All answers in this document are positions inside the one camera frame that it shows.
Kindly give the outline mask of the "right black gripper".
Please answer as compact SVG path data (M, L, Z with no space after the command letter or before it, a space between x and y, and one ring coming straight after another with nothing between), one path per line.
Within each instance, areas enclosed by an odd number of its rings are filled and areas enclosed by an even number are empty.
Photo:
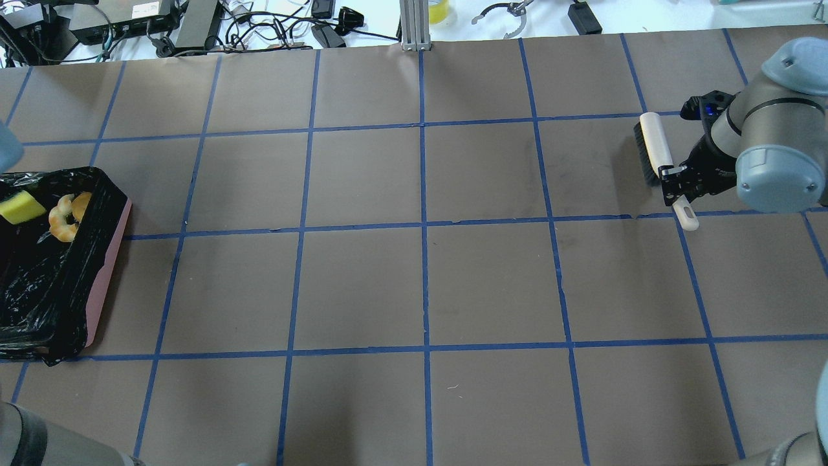
M659 167L660 189L664 204L673 206L681 197L689 203L702 195L718 195L736 186L736 158L728 155L713 141L713 124L726 115L734 99L732 94L710 91L692 96L683 104L680 117L699 121L704 135L679 166Z

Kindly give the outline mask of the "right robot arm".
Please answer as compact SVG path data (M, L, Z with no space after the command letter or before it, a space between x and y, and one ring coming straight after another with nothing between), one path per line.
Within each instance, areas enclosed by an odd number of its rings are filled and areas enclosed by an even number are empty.
M742 91L693 96L702 135L671 155L654 112L636 136L668 198L739 462L822 464L826 364L826 39L791 39Z

